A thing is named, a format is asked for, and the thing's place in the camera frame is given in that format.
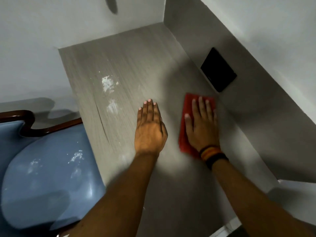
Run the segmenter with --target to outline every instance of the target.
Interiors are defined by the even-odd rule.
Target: scratch
[[[102,120],[101,120],[99,108],[98,108],[98,105],[97,105],[97,103],[96,103],[96,101],[95,101],[95,96],[94,96],[94,94],[93,94],[93,98],[94,98],[95,106],[97,107],[97,110],[98,110],[98,115],[99,115],[99,118],[100,118],[100,121],[101,121],[101,124],[102,124],[102,127],[103,127],[103,131],[104,131],[105,137],[106,137],[108,143],[110,143],[110,142],[109,142],[109,139],[108,139],[108,137],[107,137],[107,135],[106,135],[106,133],[105,133],[104,125],[103,125]]]

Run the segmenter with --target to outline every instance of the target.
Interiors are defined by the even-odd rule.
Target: black wristband
[[[206,149],[210,148],[210,147],[217,147],[217,148],[219,148],[218,146],[215,146],[215,145],[207,145],[207,146],[205,146],[205,147],[202,148],[202,149],[200,150],[200,152],[199,152],[200,158],[202,158],[201,155],[203,154],[203,152],[204,152]]]
[[[212,170],[212,166],[213,164],[218,161],[219,159],[225,159],[225,160],[228,160],[228,158],[226,157],[226,155],[224,153],[218,153],[218,154],[215,154],[213,155],[212,157],[208,158],[206,160],[206,165],[207,167]]]

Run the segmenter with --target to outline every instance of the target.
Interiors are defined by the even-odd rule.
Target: hand
[[[212,113],[211,105],[206,100],[206,109],[202,97],[199,97],[198,110],[196,100],[192,101],[192,110],[194,117],[194,126],[189,114],[184,115],[185,129],[188,135],[189,143],[200,152],[208,145],[219,147],[219,135],[217,128],[217,115],[215,110]]]
[[[144,102],[137,113],[137,127],[135,132],[136,155],[150,153],[158,157],[165,146],[168,133],[162,122],[158,104],[151,99]]]

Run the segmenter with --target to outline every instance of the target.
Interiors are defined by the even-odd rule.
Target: blue upholstered chair
[[[105,193],[81,118],[40,130],[31,129],[34,120],[30,111],[0,113],[0,236],[5,224],[67,226]]]

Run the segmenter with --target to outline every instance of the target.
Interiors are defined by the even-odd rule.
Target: red cleaning rag
[[[185,95],[183,111],[182,111],[180,134],[179,134],[180,151],[192,155],[193,158],[200,158],[200,155],[199,155],[199,152],[189,144],[188,136],[185,131],[184,114],[188,113],[191,116],[192,123],[194,123],[193,112],[192,112],[192,100],[195,99],[197,101],[197,106],[198,106],[198,98],[199,98],[199,95],[194,95],[191,93],[187,93]],[[205,102],[205,100],[210,101],[211,108],[212,110],[214,110],[215,109],[214,98],[203,96],[203,101]]]

